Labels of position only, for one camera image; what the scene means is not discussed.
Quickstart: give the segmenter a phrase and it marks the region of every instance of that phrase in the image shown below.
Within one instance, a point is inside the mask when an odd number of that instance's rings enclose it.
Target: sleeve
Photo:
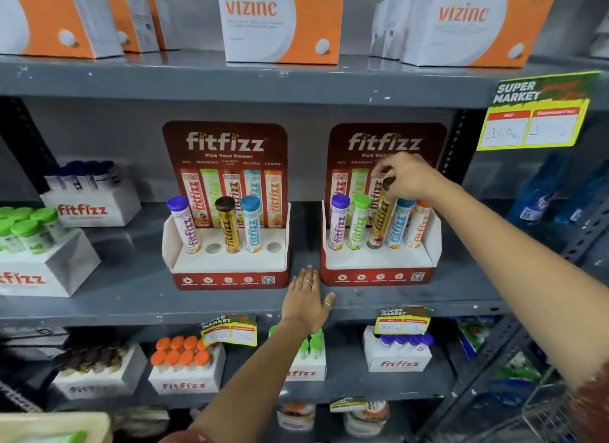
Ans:
[[[577,389],[570,408],[575,434],[582,443],[609,441],[609,361]]]
[[[194,428],[173,432],[164,437],[159,443],[212,443],[206,436]]]

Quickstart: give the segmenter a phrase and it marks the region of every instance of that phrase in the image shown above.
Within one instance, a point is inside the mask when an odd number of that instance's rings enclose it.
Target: qr code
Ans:
[[[410,277],[411,281],[422,281],[423,278],[425,277],[425,272],[420,272],[420,273],[413,273],[412,276]]]

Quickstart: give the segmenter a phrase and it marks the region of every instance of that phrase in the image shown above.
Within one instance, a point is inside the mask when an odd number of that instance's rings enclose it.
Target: gray metal shelf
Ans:
[[[292,273],[319,267],[318,203],[292,207]],[[280,289],[179,291],[161,257],[162,203],[148,203],[125,228],[97,228],[87,235],[101,265],[72,297],[0,297],[0,326],[100,326],[198,324],[223,313],[258,316],[276,324]],[[374,319],[380,309],[422,304],[434,316],[508,313],[488,278],[453,231],[443,224],[443,254],[430,284],[375,288],[322,285],[336,293],[330,323]]]
[[[324,381],[285,382],[280,403],[308,402],[331,403],[347,397],[365,397],[369,400],[411,400],[442,398],[452,390],[455,376],[451,365],[439,347],[432,347],[433,358],[423,372],[368,372],[362,341],[353,326],[336,326],[325,331],[327,374]],[[229,346],[222,386],[248,360],[255,349]],[[68,409],[95,409],[115,412],[134,406],[164,406],[170,409],[199,407],[208,403],[215,393],[158,395],[148,383],[150,365],[142,374],[138,387],[130,397],[113,397],[95,400],[65,400],[58,394],[49,408],[55,411]]]
[[[523,69],[417,68],[341,55],[337,66],[226,63],[180,50],[77,60],[0,57],[0,94],[139,100],[486,108],[501,79],[598,69],[598,60],[529,59]],[[605,73],[591,109],[609,108]]]

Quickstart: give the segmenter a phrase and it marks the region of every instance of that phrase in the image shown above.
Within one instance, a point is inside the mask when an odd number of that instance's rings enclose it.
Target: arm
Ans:
[[[429,201],[572,388],[609,358],[609,290],[518,230],[421,159],[397,154],[391,197]]]
[[[306,280],[312,285],[303,284]],[[299,347],[322,327],[333,303],[334,293],[330,293],[322,304],[319,273],[311,265],[302,269],[287,290],[281,322],[273,335],[197,416],[191,428],[214,443],[257,441]]]

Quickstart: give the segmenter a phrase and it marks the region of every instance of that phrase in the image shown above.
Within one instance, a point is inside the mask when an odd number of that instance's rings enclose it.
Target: hand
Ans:
[[[381,159],[372,170],[372,177],[378,176],[387,167],[391,167],[391,170],[385,177],[395,176],[395,181],[387,192],[390,201],[401,197],[433,203],[438,190],[441,190],[442,186],[452,184],[418,154],[397,153]]]
[[[336,296],[329,293],[322,304],[319,293],[319,273],[311,265],[300,270],[294,277],[281,307],[281,323],[296,322],[303,326],[307,335],[315,334],[324,325]]]

